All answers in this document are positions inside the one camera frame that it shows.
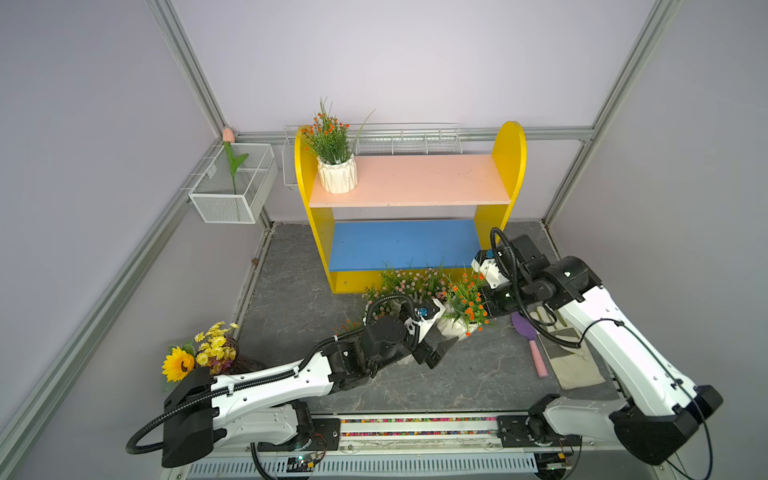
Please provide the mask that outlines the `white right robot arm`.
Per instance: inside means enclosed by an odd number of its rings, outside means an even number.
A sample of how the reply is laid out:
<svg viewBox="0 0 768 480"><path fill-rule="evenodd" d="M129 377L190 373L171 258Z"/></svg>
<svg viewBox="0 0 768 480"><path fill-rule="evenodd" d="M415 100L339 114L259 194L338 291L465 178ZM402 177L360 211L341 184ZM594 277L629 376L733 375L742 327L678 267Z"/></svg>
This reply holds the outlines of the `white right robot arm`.
<svg viewBox="0 0 768 480"><path fill-rule="evenodd" d="M543 397L528 411L533 441L591 437L660 466L698 430L707 430L721 394L695 384L648 343L583 260L567 256L551 263L528 236L509 239L494 227L489 249L477 253L472 268L488 283L481 297L491 314L515 314L564 348L590 344L626 394L610 402Z"/></svg>

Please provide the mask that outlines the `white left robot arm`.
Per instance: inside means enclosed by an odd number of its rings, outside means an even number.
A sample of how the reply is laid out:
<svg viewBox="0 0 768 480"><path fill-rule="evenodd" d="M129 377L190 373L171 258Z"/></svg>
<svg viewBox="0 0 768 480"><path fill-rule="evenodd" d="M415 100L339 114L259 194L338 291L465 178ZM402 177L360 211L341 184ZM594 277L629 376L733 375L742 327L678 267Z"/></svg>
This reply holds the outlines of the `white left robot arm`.
<svg viewBox="0 0 768 480"><path fill-rule="evenodd" d="M166 398L162 414L129 438L127 453L159 451L162 466L173 468L241 441L305 445L315 435L305 399L362 386L408 357L436 367L456 342L439 328L447 306L437 299L417 303L402 293L382 300L400 301L399 312L375 318L380 304L374 302L360 329L322 340L300 361L218 376L208 367L191 370Z"/></svg>

